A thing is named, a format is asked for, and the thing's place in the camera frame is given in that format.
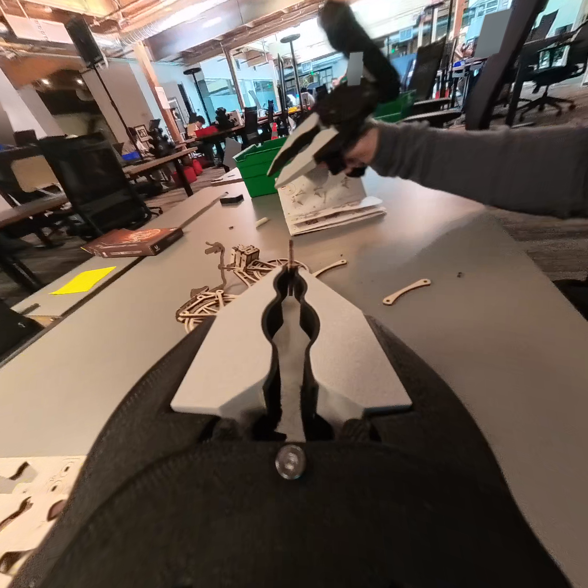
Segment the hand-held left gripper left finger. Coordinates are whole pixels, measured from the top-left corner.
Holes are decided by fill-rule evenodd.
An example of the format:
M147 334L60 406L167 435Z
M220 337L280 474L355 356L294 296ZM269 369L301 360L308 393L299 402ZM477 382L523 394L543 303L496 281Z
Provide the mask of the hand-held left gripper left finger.
M214 318L171 408L233 420L281 420L275 334L289 292L287 266L273 269Z

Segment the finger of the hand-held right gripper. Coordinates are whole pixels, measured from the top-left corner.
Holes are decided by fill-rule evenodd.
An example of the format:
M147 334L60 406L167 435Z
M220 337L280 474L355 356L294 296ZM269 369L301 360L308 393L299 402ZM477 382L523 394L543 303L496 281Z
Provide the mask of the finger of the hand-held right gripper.
M322 126L319 114L317 112L310 113L287 137L282 148L272 161L266 175L270 177L281 172L289 162L312 143L313 139L321 130Z
M301 151L291 162L289 162L281 172L277 173L275 188L280 189L287 184L296 180L298 177L305 175L314 170L317 166L316 155L339 135L335 127L322 127L322 130L313 139L312 143Z

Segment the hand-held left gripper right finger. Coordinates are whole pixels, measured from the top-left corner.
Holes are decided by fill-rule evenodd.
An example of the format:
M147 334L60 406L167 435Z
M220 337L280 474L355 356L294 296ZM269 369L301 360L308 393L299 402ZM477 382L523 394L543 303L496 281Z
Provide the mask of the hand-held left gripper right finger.
M300 409L303 420L350 420L411 408L401 383L364 313L298 269L293 294L305 349Z

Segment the person's right forearm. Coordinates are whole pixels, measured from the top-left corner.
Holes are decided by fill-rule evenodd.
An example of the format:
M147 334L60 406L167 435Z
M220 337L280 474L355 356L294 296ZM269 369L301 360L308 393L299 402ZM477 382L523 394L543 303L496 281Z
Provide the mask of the person's right forearm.
M374 123L371 167L482 205L558 219L587 219L587 127L448 130Z

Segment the wooden bicycle model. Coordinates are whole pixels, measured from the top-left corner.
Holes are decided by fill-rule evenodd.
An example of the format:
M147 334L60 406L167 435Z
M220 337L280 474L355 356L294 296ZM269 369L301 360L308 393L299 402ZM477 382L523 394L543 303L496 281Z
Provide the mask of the wooden bicycle model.
M237 245L227 251L218 241L206 242L204 254L218 257L217 269L221 282L214 287L206 285L191 290L188 301L176 311L175 319L183 326L186 334L195 331L205 319L216 317L239 298L239 294L232 294L226 289L230 276L237 278L246 289L250 289L275 268L288 264L286 258L261 260L260 249L253 245Z

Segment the wooden parts sheet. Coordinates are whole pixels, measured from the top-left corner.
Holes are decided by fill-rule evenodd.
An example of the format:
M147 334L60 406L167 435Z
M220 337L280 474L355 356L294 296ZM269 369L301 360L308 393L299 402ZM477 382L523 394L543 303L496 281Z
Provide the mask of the wooden parts sheet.
M84 455L1 459L1 587L39 547L60 515Z

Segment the person's right hand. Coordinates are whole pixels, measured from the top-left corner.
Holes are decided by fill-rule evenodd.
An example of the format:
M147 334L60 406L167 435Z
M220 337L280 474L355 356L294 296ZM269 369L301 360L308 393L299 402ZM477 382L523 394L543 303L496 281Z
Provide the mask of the person's right hand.
M376 156L379 145L379 126L370 123L357 141L343 152L345 173L352 173L370 166Z

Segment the green plastic bin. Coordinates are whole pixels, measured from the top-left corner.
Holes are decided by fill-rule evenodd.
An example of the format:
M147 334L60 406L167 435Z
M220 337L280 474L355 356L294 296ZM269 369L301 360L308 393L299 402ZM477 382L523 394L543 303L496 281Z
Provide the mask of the green plastic bin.
M282 137L258 145L251 144L234 157L236 167L252 199L277 193L277 174L268 175L268 170L286 140L287 137Z
M415 91L402 92L395 100L379 104L373 118L379 122L396 123L411 115L415 103Z

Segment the instruction booklet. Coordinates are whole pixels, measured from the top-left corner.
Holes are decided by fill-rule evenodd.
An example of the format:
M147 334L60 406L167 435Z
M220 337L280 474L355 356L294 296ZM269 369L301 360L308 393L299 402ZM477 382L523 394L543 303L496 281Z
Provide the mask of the instruction booklet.
M277 188L290 236L344 226L387 213L383 201L370 196L360 178L346 175L313 179L300 176Z

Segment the black floor lamp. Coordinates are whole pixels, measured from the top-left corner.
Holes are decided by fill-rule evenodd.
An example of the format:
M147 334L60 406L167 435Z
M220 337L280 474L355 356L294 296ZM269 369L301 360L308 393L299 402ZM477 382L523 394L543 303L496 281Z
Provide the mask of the black floor lamp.
M200 67L190 67L187 70L185 70L183 72L183 74L186 75L186 76L191 76L193 78L195 90L196 90L196 92L198 94L198 98L200 100L200 103L201 103L201 106L202 106L202 110L204 112L204 115L206 116L206 121L210 125L212 123L211 123L210 116L209 116L209 113L208 113L208 110L207 110L207 107L206 107L206 102L205 102L204 96L203 96L202 91L201 91L201 88L199 86L199 82L198 82L197 77L196 77L196 75L198 73L201 73L201 72L202 72L202 69Z
M295 56L295 49L293 47L293 43L294 41L298 40L300 38L300 34L299 33L294 33L288 36L284 36L281 39L281 43L288 43L290 46L290 57L291 57L291 62L292 62L292 70L293 70L293 74L295 77L295 86L296 86L296 91L298 94L298 103L299 103L299 111L302 112L303 109L303 102L302 102L302 95L301 95L301 89L300 89L300 82L299 82L299 74L298 74L298 63L296 61L296 56Z

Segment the dark wooden desk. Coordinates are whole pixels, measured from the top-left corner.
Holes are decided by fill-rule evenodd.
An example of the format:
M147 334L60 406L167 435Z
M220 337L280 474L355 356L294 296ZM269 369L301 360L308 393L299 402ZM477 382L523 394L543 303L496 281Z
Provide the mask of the dark wooden desk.
M180 181L180 186L184 189L186 195L190 197L194 194L194 192L191 188L191 182L187 179L182 161L184 158L186 158L191 153L194 153L195 151L197 151L197 148L189 148L162 158L149 160L145 163L129 165L123 168L123 172L127 177L135 178L137 176L145 175L148 172L154 171L156 168L164 166L165 164L172 163Z

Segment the dark brown cardboard box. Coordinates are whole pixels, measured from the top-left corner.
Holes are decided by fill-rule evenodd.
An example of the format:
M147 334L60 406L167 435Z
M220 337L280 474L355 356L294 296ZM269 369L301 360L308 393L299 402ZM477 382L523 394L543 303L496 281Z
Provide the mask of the dark brown cardboard box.
M182 228L117 229L84 244L82 250L106 259L157 256L183 236Z

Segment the yellow sticky note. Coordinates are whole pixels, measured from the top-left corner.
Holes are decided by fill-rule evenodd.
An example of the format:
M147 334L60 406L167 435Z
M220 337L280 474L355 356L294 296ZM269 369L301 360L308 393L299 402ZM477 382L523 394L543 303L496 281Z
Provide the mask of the yellow sticky note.
M115 266L111 266L107 268L100 268L81 272L68 283L64 284L59 289L51 292L51 295L61 296L73 295L77 293L86 293L92 290L94 286L96 286L100 281L105 279L115 269Z

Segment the person's dark clothing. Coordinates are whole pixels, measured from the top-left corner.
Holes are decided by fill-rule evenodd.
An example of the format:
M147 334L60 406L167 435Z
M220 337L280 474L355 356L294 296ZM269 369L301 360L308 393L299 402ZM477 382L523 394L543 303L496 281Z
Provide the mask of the person's dark clothing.
M559 292L587 320L587 278L562 279L553 282Z

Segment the black speaker on stand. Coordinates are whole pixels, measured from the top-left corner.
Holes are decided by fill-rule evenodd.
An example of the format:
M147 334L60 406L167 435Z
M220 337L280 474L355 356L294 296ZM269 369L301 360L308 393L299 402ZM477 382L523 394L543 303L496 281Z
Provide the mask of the black speaker on stand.
M74 44L77 54L84 61L86 68L94 71L100 84L107 94L107 98L110 101L111 106L114 108L120 122L122 123L124 130L128 136L128 139L133 144L134 148L138 150L136 139L129 131L129 127L126 124L118 106L116 105L107 85L99 73L99 70L103 70L108 67L107 57L98 45L94 35L92 34L88 23L85 21L83 16L72 17L65 24L65 29L70 36L72 43Z

